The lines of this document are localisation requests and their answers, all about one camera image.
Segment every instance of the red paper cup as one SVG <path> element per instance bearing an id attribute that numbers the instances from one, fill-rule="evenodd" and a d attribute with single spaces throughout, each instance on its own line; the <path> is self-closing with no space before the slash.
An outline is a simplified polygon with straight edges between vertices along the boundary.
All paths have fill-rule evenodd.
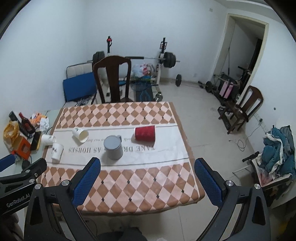
<path id="1" fill-rule="evenodd" d="M 135 139 L 137 141 L 155 142 L 155 126 L 136 127 Z"/>

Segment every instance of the red bottle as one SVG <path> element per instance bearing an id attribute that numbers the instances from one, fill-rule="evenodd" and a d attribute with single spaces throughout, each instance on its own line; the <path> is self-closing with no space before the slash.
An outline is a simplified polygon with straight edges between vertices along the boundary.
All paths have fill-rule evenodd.
<path id="1" fill-rule="evenodd" d="M 23 127 L 29 132 L 29 134 L 33 134 L 35 132 L 34 126 L 32 126 L 31 122 L 28 118 L 24 117 L 23 114 L 20 112 L 19 116 L 22 119 L 22 125 Z"/>

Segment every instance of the wall socket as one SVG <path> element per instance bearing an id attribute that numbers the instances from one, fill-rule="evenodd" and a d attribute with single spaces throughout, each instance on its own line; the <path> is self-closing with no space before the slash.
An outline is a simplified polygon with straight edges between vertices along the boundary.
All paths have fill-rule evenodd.
<path id="1" fill-rule="evenodd" d="M 264 130 L 265 133 L 269 132 L 270 129 L 268 129 L 264 123 L 264 121 L 260 122 L 261 117 L 255 112 L 254 117 L 258 121 L 259 124 L 261 124 L 261 128 Z"/>

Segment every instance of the metal bolt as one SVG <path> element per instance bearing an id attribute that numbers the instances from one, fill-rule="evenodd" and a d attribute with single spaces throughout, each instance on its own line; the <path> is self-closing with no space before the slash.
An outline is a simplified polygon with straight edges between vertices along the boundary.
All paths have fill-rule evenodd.
<path id="1" fill-rule="evenodd" d="M 226 185 L 229 186 L 229 187 L 232 187 L 233 184 L 234 184 L 234 183 L 233 183 L 233 181 L 231 181 L 231 180 L 227 180 L 227 181 L 226 181 Z"/>
<path id="2" fill-rule="evenodd" d="M 41 188 L 41 184 L 40 183 L 38 183 L 38 184 L 35 185 L 35 189 L 40 189 L 40 188 Z"/>
<path id="3" fill-rule="evenodd" d="M 69 185 L 69 180 L 64 180 L 62 181 L 62 186 L 68 186 Z"/>
<path id="4" fill-rule="evenodd" d="M 254 188 L 256 188 L 256 189 L 260 189 L 261 188 L 261 186 L 259 185 L 259 184 L 254 184 Z"/>

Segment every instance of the orange box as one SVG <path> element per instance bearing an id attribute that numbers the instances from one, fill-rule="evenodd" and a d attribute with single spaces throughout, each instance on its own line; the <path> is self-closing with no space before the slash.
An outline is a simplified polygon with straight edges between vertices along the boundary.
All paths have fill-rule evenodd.
<path id="1" fill-rule="evenodd" d="M 18 136 L 13 142 L 13 150 L 25 160 L 29 159 L 31 154 L 30 147 L 31 144 L 22 136 Z"/>

